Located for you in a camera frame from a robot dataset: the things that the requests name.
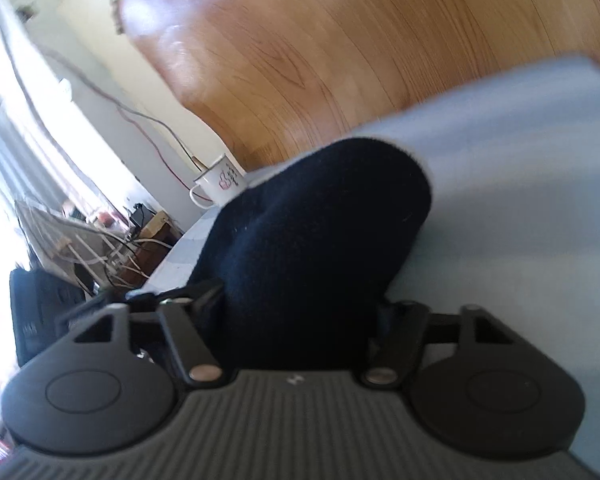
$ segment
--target mug handle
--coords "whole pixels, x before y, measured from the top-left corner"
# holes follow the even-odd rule
[[[211,202],[211,205],[203,205],[196,200],[196,196],[193,194],[193,190],[195,190],[200,184],[195,183],[191,189],[189,189],[189,198],[191,201],[197,205],[200,209],[211,209],[215,204]]]

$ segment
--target wooden floor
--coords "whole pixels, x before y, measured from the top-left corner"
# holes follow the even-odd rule
[[[247,170],[499,70],[600,50],[598,0],[121,0],[126,34]]]

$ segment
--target white mug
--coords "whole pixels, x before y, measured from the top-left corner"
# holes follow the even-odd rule
[[[214,203],[209,205],[200,203],[194,195],[197,187],[200,187]],[[223,206],[245,189],[247,189],[247,181],[240,171],[235,169],[229,158],[223,155],[194,181],[193,187],[189,190],[189,197],[198,207],[211,209],[214,204]]]

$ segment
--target electrical cable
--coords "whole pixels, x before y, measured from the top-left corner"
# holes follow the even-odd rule
[[[142,128],[142,126],[140,126],[140,124],[138,124],[136,121],[134,121],[133,119],[131,119],[130,117],[127,117],[124,113],[123,110],[120,106],[116,106],[116,110],[118,110],[118,114],[127,122],[132,124],[133,126],[135,126],[138,131],[142,134],[142,136],[148,140],[151,145],[154,147],[155,152],[158,154],[158,156],[160,157],[160,160],[162,161],[162,163],[165,165],[165,167],[167,168],[167,170],[169,170],[169,172],[187,189],[189,190],[189,186],[187,186],[187,184],[184,183],[184,181],[175,173],[175,171],[173,171],[171,169],[171,167],[168,165],[167,161],[164,160],[164,157],[162,156],[162,153],[160,152],[160,148],[158,148],[158,145],[154,142],[154,140],[149,137],[148,133]],[[196,193],[195,191],[192,191],[192,193],[197,196],[198,198],[202,198],[204,200],[208,200],[209,202],[212,202],[211,199],[207,198],[206,196],[202,196],[199,195],[198,193]]]
[[[104,271],[104,275],[107,279],[107,281],[111,284],[111,286],[113,286],[114,288],[122,288],[122,287],[126,287],[129,290],[132,290],[133,288],[135,288],[133,285],[131,285],[129,282],[125,282],[125,280],[122,280],[121,278],[114,276],[114,278],[116,278],[119,282],[124,282],[125,285],[117,285],[115,283],[113,283],[113,280],[111,279],[111,275],[109,274],[109,269],[107,269],[107,266],[102,266],[102,270]]]
[[[149,276],[147,276],[144,272],[142,272],[142,270],[137,270],[137,269],[134,269],[133,267],[129,267],[129,266],[126,266],[126,265],[120,265],[120,268],[121,269],[130,270],[131,272],[135,272],[136,274],[140,274],[140,276],[142,276],[143,278],[145,278],[147,280],[149,279]]]
[[[138,270],[142,270],[142,269],[140,268],[140,266],[138,265],[138,263],[137,263],[137,262],[134,260],[134,256],[133,256],[133,255],[130,255],[130,256],[129,256],[129,261],[130,261],[132,264],[134,264],[134,266],[136,267],[136,269],[138,269]]]
[[[20,231],[22,232],[22,234],[24,235],[24,237],[27,239],[27,243],[32,246],[30,240],[29,240],[29,235],[31,237],[33,237],[33,239],[37,242],[38,247],[40,248],[40,250],[42,251],[42,253],[45,255],[45,258],[49,261],[53,261],[55,258],[60,258],[62,261],[64,262],[68,262],[70,264],[85,264],[85,265],[94,265],[97,263],[102,263],[103,261],[107,261],[106,257],[103,258],[94,258],[93,260],[84,260],[84,261],[80,261],[77,260],[76,258],[70,258],[68,256],[62,256],[62,254],[56,254],[55,256],[51,256],[49,255],[49,253],[47,252],[47,250],[45,249],[45,241],[41,241],[41,240],[48,240],[48,237],[45,236],[45,234],[42,232],[42,230],[40,229],[40,225],[37,222],[33,222],[32,224],[30,224],[30,226],[33,228],[35,227],[38,231],[38,234],[40,235],[40,238],[36,237],[36,234],[34,232],[30,232],[29,234],[27,234],[27,232],[23,229],[22,227],[22,223],[20,222],[20,216],[16,215],[16,218],[18,219],[18,225],[20,227]]]
[[[184,145],[184,143],[180,140],[180,137],[177,136],[176,132],[174,132],[173,129],[171,129],[171,127],[167,123],[161,121],[160,119],[156,119],[155,117],[151,117],[149,115],[143,114],[142,112],[138,112],[137,110],[133,110],[133,108],[126,106],[119,99],[116,99],[115,97],[113,97],[113,95],[106,93],[104,90],[99,88],[99,86],[97,86],[95,83],[93,83],[82,70],[80,70],[77,66],[75,66],[71,61],[69,61],[67,58],[65,58],[59,52],[56,52],[55,50],[51,50],[47,47],[41,47],[39,45],[37,45],[37,47],[44,56],[50,57],[51,59],[55,59],[58,63],[63,65],[65,68],[74,72],[74,74],[85,85],[87,85],[91,90],[93,90],[94,92],[99,94],[101,97],[104,97],[106,100],[111,101],[116,106],[119,106],[120,108],[122,108],[125,112],[128,112],[133,115],[137,115],[137,116],[145,118],[149,121],[153,121],[154,123],[160,124],[160,126],[165,128],[170,133],[171,137],[173,137],[176,140],[176,142],[182,148],[182,151],[191,159],[194,166],[199,171],[203,171],[203,169],[200,166],[204,166],[204,164],[202,164],[202,162],[200,162],[200,160],[196,156],[189,153],[189,150]]]
[[[68,227],[72,227],[78,230],[82,230],[82,231],[86,231],[90,234],[99,234],[99,235],[104,235],[106,237],[109,238],[113,238],[115,241],[117,241],[119,244],[121,244],[122,246],[124,246],[131,254],[134,254],[134,249],[131,247],[131,243],[134,242],[127,242],[125,240],[123,240],[122,238],[120,238],[119,236],[110,233],[104,229],[98,229],[97,227],[94,226],[88,226],[88,225],[82,225],[79,222],[76,221],[72,221],[69,219],[62,219],[62,218],[58,218],[56,215],[54,215],[53,213],[51,213],[50,211],[47,211],[48,213],[48,217],[51,218],[54,222],[60,224],[60,225],[66,225]],[[40,231],[40,227],[38,225],[36,225],[38,231],[40,232],[40,235],[42,235],[42,232]],[[111,250],[109,251],[109,253],[107,253],[105,256],[101,257],[101,258],[94,258],[93,260],[85,260],[84,262],[81,262],[80,260],[76,260],[74,258],[70,258],[67,256],[62,256],[60,254],[57,254],[57,257],[60,258],[61,260],[67,261],[69,263],[72,264],[86,264],[86,265],[93,265],[93,264],[97,264],[97,263],[104,263],[109,261],[109,257],[111,254],[113,254],[114,252],[116,252],[118,249],[115,250]]]
[[[138,238],[140,236],[140,231],[144,228],[144,207],[142,204],[140,204],[140,212],[142,213],[142,218],[140,219],[140,230],[138,231],[138,236],[134,238]]]
[[[161,240],[154,240],[153,238],[140,238],[138,240],[133,240],[133,243],[135,243],[135,244],[144,244],[146,242],[153,242],[154,244],[162,245],[163,247],[166,247],[167,249],[173,249],[172,245],[169,245]]]

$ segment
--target printed design on mug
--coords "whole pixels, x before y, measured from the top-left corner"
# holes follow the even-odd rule
[[[231,186],[239,186],[238,181],[235,178],[236,173],[232,168],[227,168],[220,173],[220,182],[218,182],[218,186],[221,187],[222,190],[226,191]]]

